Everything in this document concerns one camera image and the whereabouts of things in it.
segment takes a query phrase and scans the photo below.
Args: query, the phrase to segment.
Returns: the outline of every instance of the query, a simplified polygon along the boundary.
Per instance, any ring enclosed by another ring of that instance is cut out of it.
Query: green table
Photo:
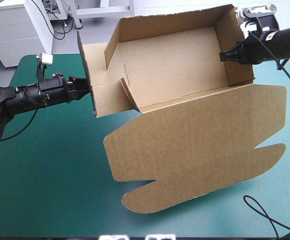
[[[78,54],[55,55],[55,72],[84,77]],[[36,58],[24,57],[11,86],[35,83]],[[285,143],[282,159],[267,173],[154,214],[127,210],[121,198],[144,182],[113,180],[104,137],[139,115],[131,110],[95,118],[90,95],[38,111],[21,135],[0,144],[2,236],[86,237],[102,234],[174,233],[183,237],[271,237],[265,218],[242,200],[250,194],[290,226],[290,81],[275,63],[255,66],[258,84],[288,88],[285,128],[262,145]],[[4,137],[20,130],[33,112],[15,116]],[[288,231],[278,228],[281,235]]]

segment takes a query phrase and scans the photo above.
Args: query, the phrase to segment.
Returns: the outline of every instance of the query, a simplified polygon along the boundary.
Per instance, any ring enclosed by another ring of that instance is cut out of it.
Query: corrugated cardboard
[[[244,38],[232,5],[119,21],[109,43],[79,49],[95,114],[143,115],[106,137],[117,181],[155,180],[123,198],[153,213],[269,170],[283,144],[286,89],[254,85],[251,65],[220,62]]]

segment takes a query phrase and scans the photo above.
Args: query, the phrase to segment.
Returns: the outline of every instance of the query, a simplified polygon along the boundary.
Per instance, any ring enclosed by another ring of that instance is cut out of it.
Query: white cabinet
[[[25,55],[51,53],[53,33],[41,0],[5,0],[0,3],[0,61],[17,66]]]

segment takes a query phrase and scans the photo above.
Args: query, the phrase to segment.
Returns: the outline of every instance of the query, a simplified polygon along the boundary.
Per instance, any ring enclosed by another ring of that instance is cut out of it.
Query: white floor
[[[99,0],[77,0],[81,8],[98,7]],[[171,14],[185,11],[193,11],[211,8],[224,4],[234,4],[238,7],[250,7],[264,5],[268,2],[263,0],[209,0],[208,4],[202,0],[135,0],[136,15],[156,15]],[[280,23],[281,29],[290,28],[290,0],[273,0],[278,12],[276,17]],[[128,5],[128,0],[111,0],[111,6]],[[119,17],[101,17],[94,19],[83,19],[83,28],[79,29],[83,43],[105,43],[107,42],[119,20]],[[60,31],[59,22],[54,22],[53,27],[56,31]],[[75,26],[68,33],[64,40],[54,39],[53,54],[76,54],[78,53]],[[0,63],[0,86],[7,86],[14,74],[15,67],[4,68]]]

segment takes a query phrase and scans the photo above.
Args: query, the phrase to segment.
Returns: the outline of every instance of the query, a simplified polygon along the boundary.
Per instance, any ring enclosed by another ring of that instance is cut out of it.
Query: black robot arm
[[[260,40],[278,60],[284,60],[283,65],[286,64],[290,59],[290,28],[279,29],[276,11],[273,4],[242,9],[239,18],[247,25],[256,25],[257,30],[252,31],[253,34],[249,33],[245,40],[238,42],[232,49],[221,52],[220,60],[253,65],[275,60]]]
[[[61,72],[53,74],[52,78],[44,78],[46,65],[52,62],[44,61],[45,58],[52,57],[48,54],[37,56],[38,83],[0,87],[0,139],[6,124],[14,115],[80,100],[90,92],[85,78],[70,76],[66,80]]]

